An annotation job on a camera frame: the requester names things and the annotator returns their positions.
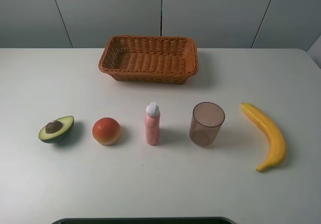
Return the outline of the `red orange tomato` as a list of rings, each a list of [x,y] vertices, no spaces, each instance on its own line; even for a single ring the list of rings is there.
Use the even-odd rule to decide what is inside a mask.
[[[120,124],[113,118],[99,119],[93,126],[93,138],[104,146],[115,144],[121,134]]]

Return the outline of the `brown wicker basket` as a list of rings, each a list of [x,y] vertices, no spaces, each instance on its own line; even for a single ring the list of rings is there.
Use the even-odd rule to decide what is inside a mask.
[[[198,72],[197,47],[188,37],[113,36],[98,68],[117,81],[184,84]]]

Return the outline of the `pink bottle white cap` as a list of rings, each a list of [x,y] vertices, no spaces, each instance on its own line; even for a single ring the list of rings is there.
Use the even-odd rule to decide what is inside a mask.
[[[149,145],[157,145],[160,135],[160,111],[156,102],[151,102],[145,111],[145,136]]]

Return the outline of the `translucent brown plastic cup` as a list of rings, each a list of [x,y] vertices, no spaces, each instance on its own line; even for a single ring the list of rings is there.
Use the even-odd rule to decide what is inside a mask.
[[[196,145],[206,147],[211,145],[223,122],[223,109],[212,102],[201,102],[193,108],[189,136]]]

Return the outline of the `yellow banana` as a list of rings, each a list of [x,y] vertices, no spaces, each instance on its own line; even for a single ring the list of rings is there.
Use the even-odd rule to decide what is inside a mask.
[[[269,152],[266,159],[256,167],[256,171],[264,172],[283,163],[287,154],[285,138],[276,123],[258,107],[242,102],[242,112],[266,136],[269,142]]]

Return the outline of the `halved avocado with pit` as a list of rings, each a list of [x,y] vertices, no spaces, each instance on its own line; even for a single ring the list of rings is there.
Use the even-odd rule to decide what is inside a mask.
[[[38,138],[44,143],[57,143],[71,132],[74,122],[73,116],[65,116],[53,120],[39,131]]]

